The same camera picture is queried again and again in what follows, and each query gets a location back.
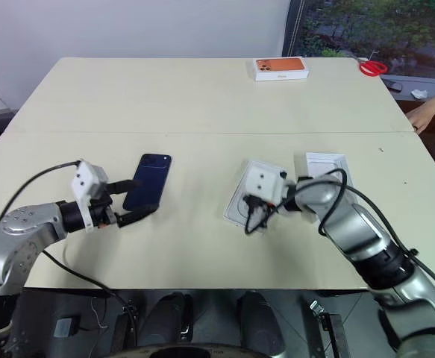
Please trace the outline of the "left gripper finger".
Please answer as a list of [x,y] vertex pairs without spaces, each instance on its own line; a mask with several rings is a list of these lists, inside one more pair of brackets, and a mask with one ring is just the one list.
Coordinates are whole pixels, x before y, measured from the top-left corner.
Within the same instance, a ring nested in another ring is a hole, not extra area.
[[158,208],[159,208],[159,204],[152,204],[152,205],[144,205],[141,207],[137,207],[134,210],[122,215],[116,213],[115,214],[116,224],[118,227],[128,226],[130,224],[133,224],[135,222],[138,222],[146,218],[147,216],[156,212]]
[[119,195],[122,193],[130,192],[140,185],[138,180],[120,180],[113,183],[106,184],[106,192],[109,195]]

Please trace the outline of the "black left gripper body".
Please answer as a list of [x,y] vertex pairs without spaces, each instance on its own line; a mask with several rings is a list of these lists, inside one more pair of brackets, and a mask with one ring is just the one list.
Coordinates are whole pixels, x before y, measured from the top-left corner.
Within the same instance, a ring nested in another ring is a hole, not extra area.
[[113,200],[110,190],[112,186],[105,184],[97,194],[90,199],[89,211],[93,221],[93,227],[102,228],[116,224],[116,214],[112,209]]

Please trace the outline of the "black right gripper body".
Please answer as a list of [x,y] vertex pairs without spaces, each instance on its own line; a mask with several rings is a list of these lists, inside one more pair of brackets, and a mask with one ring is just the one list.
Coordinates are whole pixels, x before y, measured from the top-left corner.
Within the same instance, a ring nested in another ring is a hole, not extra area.
[[274,204],[264,201],[262,198],[255,195],[245,195],[243,201],[246,203],[248,208],[248,219],[254,216],[257,212],[260,213],[260,217],[263,219],[273,216],[278,211],[278,208]]

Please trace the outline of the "bystander bare hand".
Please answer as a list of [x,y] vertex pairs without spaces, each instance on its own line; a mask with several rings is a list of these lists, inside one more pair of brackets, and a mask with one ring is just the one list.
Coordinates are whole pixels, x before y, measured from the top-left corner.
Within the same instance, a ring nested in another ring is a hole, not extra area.
[[422,133],[426,127],[431,123],[435,116],[435,106],[429,102],[425,102],[419,107],[406,113],[406,117],[410,124],[413,126],[417,134]]

